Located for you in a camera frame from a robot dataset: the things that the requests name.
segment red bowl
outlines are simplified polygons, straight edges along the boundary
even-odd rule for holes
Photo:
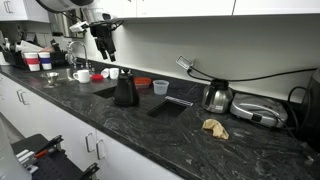
[[[145,77],[136,77],[134,78],[134,84],[138,89],[148,88],[151,84],[151,79]]]
[[[93,74],[91,76],[92,81],[102,81],[103,80],[103,76],[101,74]]]

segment white backsplash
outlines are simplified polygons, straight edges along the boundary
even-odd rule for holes
[[[49,30],[48,25],[24,24],[27,30]],[[55,39],[65,47],[66,40]],[[320,15],[131,20],[113,33],[113,39],[114,64],[193,81],[197,80],[175,63],[180,55],[196,58],[196,68],[226,79],[320,66]],[[89,59],[110,63],[102,59],[90,32],[83,42]],[[81,51],[77,55],[84,57]],[[231,83],[231,87],[286,99],[292,87],[306,86],[310,75]],[[299,101],[303,93],[295,94],[294,100]]]

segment red container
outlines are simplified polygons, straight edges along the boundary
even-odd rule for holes
[[[93,74],[91,76],[92,81],[102,81],[103,80],[103,76],[101,74]]]
[[[39,64],[39,59],[38,58],[26,58],[27,64]]]
[[[151,79],[145,77],[136,77],[134,78],[134,84],[136,85],[137,89],[148,88],[151,84]]]

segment sandwich maker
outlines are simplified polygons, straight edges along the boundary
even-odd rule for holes
[[[279,102],[240,93],[236,93],[230,112],[267,127],[282,128],[288,119],[287,112]]]

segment electrical cord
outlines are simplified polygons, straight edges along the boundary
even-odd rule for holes
[[[104,25],[104,24],[108,24],[108,25],[114,25],[114,27],[112,27],[111,29],[109,29],[109,31],[115,31],[119,26],[121,26],[123,24],[123,20],[119,20],[116,22],[96,22],[96,23],[91,23],[89,25],[89,27],[93,27],[93,26],[99,26],[99,25]]]
[[[310,69],[302,69],[302,70],[297,70],[297,71],[289,71],[289,72],[283,72],[283,73],[277,73],[277,74],[272,74],[268,76],[262,76],[262,77],[257,77],[257,78],[250,78],[250,79],[236,79],[236,80],[227,80],[229,82],[241,82],[241,81],[255,81],[255,80],[260,80],[260,79],[266,79],[266,78],[271,78],[275,76],[282,76],[286,74],[293,74],[293,73],[300,73],[300,72],[306,72],[306,71],[315,71],[317,70],[316,68],[310,68]]]
[[[72,17],[71,17],[71,16],[69,16],[69,15],[65,14],[64,12],[62,12],[61,14],[62,14],[62,15],[64,15],[65,17],[67,17],[68,19],[70,19],[71,21],[73,21],[73,19],[72,19]]]
[[[189,69],[192,69],[192,70],[195,70],[196,72],[204,75],[204,76],[207,76],[209,78],[212,78],[212,79],[221,79],[221,78],[216,78],[216,77],[213,77],[211,75],[208,75],[206,73],[203,73],[199,70],[197,70],[196,68],[194,67],[190,67]],[[255,80],[260,80],[260,79],[266,79],[266,78],[271,78],[271,77],[275,77],[275,76],[282,76],[282,75],[287,75],[287,74],[293,74],[293,73],[300,73],[300,72],[307,72],[307,71],[315,71],[317,70],[317,68],[309,68],[309,69],[301,69],[301,70],[296,70],[296,71],[288,71],[288,72],[283,72],[283,73],[277,73],[277,74],[272,74],[272,75],[267,75],[267,76],[261,76],[261,77],[257,77],[257,78],[249,78],[249,79],[221,79],[221,80],[226,80],[226,81],[229,81],[229,82],[242,82],[242,81],[255,81]]]
[[[280,119],[276,114],[274,114],[274,113],[271,112],[271,111],[264,110],[264,109],[256,110],[256,111],[265,111],[265,112],[269,113],[270,115],[272,115],[272,117],[276,120],[276,124],[275,124],[274,126],[272,126],[271,128],[273,128],[273,129],[284,129],[284,130],[287,130],[287,131],[289,132],[290,136],[292,136],[293,138],[296,138],[296,137],[294,136],[294,134],[291,132],[291,130],[294,129],[294,128],[288,127],[287,124],[286,124],[286,122],[284,122],[282,119]],[[283,125],[285,126],[285,128],[278,128],[278,127],[277,127],[280,122],[283,123]]]
[[[296,86],[296,87],[294,87],[294,88],[292,88],[292,89],[290,90],[289,95],[288,95],[287,105],[288,105],[288,108],[289,108],[289,110],[290,110],[290,112],[291,112],[291,114],[292,114],[292,116],[293,116],[293,119],[294,119],[294,121],[295,121],[295,124],[296,124],[295,132],[297,132],[297,131],[300,129],[300,127],[299,127],[299,121],[298,121],[297,115],[296,115],[296,113],[294,112],[294,110],[293,110],[293,108],[292,108],[292,106],[291,106],[290,103],[291,103],[292,93],[293,93],[295,90],[297,90],[297,89],[302,89],[302,90],[307,91],[307,89],[306,89],[305,87]]]
[[[73,14],[70,11],[69,11],[69,14],[71,14],[71,17],[75,17],[75,18],[79,19],[80,21],[83,21],[83,19],[79,18],[77,15]]]
[[[189,75],[190,77],[195,78],[195,79],[198,79],[198,80],[202,80],[202,81],[211,82],[211,80],[209,80],[209,79],[199,78],[199,77],[195,77],[195,76],[191,75],[191,74],[190,74],[191,71],[192,71],[191,69],[188,69],[188,70],[187,70],[187,73],[188,73],[188,75]]]
[[[204,73],[204,72],[201,72],[201,71],[199,71],[198,69],[196,69],[196,68],[194,68],[194,67],[192,67],[192,66],[190,66],[190,69],[195,70],[195,71],[197,71],[198,73],[200,73],[200,74],[202,74],[202,75],[204,75],[204,76],[207,76],[207,77],[209,77],[209,78],[218,79],[218,78],[215,78],[215,77],[213,77],[213,76],[210,76],[210,75],[208,75],[208,74],[206,74],[206,73]]]
[[[301,86],[297,86],[297,87],[294,87],[293,89],[291,89],[289,95],[288,95],[288,100],[287,100],[287,103],[288,103],[288,107],[289,107],[289,110],[291,112],[291,114],[293,115],[293,118],[295,120],[296,123],[298,123],[298,118],[295,114],[295,112],[293,111],[293,108],[291,107],[291,96],[292,96],[292,93],[296,90],[296,89],[303,89],[306,91],[306,96],[307,96],[307,112],[305,114],[305,117],[303,119],[303,122],[301,124],[300,127],[298,127],[296,130],[295,130],[295,133],[299,132],[301,129],[303,129],[306,125],[306,122],[307,122],[307,118],[309,117],[310,115],[310,111],[311,111],[311,94],[310,92],[305,88],[305,87],[301,87]]]

